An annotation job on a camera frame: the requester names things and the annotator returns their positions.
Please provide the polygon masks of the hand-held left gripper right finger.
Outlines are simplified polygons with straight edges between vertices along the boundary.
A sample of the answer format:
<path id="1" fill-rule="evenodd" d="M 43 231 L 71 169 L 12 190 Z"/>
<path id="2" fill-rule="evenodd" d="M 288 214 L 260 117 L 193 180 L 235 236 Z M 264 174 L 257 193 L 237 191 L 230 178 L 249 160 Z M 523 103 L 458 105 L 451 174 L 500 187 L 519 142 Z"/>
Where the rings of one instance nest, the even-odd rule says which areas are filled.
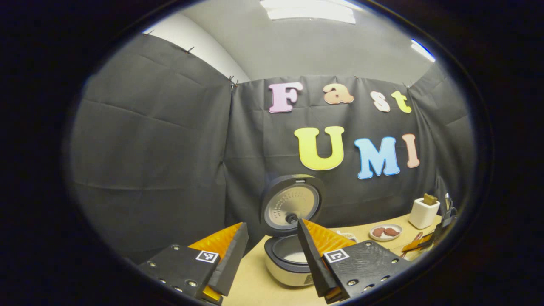
<path id="1" fill-rule="evenodd" d="M 297 222 L 315 290 L 327 304 L 366 296 L 412 266 L 373 240 L 355 243 L 312 221 Z"/>

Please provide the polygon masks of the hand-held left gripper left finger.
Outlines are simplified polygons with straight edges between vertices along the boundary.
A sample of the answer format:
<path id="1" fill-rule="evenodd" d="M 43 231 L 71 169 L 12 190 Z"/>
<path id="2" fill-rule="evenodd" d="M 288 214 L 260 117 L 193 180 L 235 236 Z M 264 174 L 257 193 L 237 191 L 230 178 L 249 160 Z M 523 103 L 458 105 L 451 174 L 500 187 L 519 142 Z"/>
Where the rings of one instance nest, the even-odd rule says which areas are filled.
<path id="1" fill-rule="evenodd" d="M 189 246 L 172 244 L 138 268 L 177 294 L 222 304 L 231 290 L 248 240 L 247 224 L 240 222 Z"/>

